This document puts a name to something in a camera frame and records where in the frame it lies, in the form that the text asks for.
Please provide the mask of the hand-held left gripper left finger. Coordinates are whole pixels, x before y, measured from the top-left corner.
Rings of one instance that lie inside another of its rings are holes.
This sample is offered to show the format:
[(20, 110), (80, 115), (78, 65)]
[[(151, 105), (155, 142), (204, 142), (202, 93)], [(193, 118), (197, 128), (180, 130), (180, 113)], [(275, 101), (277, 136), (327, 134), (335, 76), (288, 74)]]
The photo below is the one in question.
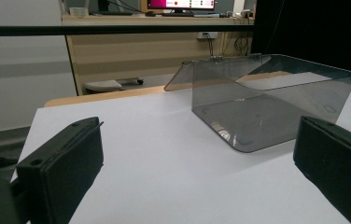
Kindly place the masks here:
[(32, 224), (68, 224), (104, 164), (97, 117), (76, 121), (17, 165)]

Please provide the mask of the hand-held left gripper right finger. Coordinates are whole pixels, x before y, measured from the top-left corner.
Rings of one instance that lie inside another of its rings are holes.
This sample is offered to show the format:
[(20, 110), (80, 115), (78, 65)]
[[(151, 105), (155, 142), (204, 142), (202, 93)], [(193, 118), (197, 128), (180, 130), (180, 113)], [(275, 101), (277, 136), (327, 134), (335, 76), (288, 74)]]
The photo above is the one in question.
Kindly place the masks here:
[(293, 160), (351, 223), (351, 132), (322, 119), (303, 117)]

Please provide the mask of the transparent grey storage box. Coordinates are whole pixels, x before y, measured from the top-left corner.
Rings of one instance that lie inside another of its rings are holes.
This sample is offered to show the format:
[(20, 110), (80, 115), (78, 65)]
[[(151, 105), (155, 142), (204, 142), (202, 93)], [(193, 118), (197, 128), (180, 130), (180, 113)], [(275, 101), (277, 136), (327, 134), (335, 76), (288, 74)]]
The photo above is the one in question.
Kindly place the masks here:
[(336, 121), (351, 92), (351, 71), (255, 54), (184, 63), (164, 89), (192, 89), (192, 112), (249, 153), (294, 139), (302, 116)]

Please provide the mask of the grey chair base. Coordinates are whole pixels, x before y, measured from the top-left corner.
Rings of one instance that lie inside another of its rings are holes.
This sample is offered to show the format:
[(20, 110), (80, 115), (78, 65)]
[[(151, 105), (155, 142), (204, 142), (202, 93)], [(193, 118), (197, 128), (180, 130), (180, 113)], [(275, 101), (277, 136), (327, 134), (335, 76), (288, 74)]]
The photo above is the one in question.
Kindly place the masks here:
[(126, 78), (126, 79), (109, 79), (104, 81), (87, 82), (83, 84), (83, 87), (87, 91), (94, 92), (110, 92), (120, 91), (123, 86), (127, 85), (143, 85), (144, 80), (138, 77)]

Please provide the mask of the wooden office desk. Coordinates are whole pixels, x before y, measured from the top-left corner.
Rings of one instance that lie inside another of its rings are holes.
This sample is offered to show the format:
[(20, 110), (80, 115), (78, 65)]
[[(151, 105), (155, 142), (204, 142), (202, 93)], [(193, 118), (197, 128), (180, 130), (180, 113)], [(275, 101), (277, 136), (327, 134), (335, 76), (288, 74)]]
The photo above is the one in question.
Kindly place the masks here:
[[(251, 19), (88, 16), (62, 16), (62, 25), (233, 25), (254, 24)], [(69, 35), (67, 47), (77, 93), (87, 90), (84, 83), (132, 77), (173, 74), (183, 62), (207, 59), (210, 55), (233, 56), (240, 53), (232, 45), (239, 37), (252, 39), (252, 31), (218, 32), (216, 39), (197, 39), (194, 33), (156, 33), (119, 35)]]

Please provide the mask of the black curtain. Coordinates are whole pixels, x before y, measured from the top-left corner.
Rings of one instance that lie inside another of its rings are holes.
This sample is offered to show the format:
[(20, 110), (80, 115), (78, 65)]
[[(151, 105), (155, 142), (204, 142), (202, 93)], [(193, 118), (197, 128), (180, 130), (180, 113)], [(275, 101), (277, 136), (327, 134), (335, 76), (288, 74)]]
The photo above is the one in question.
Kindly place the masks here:
[(351, 70), (351, 0), (257, 0), (251, 51)]

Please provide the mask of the clear plastic tub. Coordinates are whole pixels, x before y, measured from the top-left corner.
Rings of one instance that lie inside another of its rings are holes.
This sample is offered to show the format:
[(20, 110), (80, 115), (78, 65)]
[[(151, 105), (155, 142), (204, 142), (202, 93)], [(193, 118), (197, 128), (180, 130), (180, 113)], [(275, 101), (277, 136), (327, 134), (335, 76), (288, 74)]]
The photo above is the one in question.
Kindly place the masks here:
[(89, 11), (85, 7), (70, 7), (69, 12), (71, 16), (78, 18), (84, 18), (89, 15)]

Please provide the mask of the black keyboard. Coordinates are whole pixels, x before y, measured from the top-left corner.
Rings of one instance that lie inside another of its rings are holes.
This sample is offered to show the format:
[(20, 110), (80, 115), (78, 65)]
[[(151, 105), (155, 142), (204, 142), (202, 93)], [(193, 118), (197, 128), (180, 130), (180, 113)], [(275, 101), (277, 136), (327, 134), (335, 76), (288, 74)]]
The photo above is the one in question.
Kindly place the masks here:
[(193, 14), (185, 12), (161, 13), (163, 17), (220, 18), (219, 14)]

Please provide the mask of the computer monitor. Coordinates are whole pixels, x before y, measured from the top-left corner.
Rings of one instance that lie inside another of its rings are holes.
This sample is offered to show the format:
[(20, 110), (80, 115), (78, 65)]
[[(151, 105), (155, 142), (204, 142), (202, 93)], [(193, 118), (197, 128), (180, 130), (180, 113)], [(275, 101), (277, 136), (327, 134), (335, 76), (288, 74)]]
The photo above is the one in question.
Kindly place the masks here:
[(208, 10), (215, 9), (216, 0), (147, 0), (148, 9), (172, 10), (181, 13), (185, 10)]

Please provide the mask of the black frame bar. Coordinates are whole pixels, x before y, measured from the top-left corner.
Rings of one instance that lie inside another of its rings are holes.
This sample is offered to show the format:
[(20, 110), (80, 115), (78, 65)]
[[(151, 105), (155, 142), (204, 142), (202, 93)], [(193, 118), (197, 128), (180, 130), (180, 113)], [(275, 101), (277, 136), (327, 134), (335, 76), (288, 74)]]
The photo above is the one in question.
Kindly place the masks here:
[(76, 26), (0, 26), (0, 36), (41, 35), (119, 35), (194, 32), (254, 31), (253, 24), (233, 25), (76, 25)]

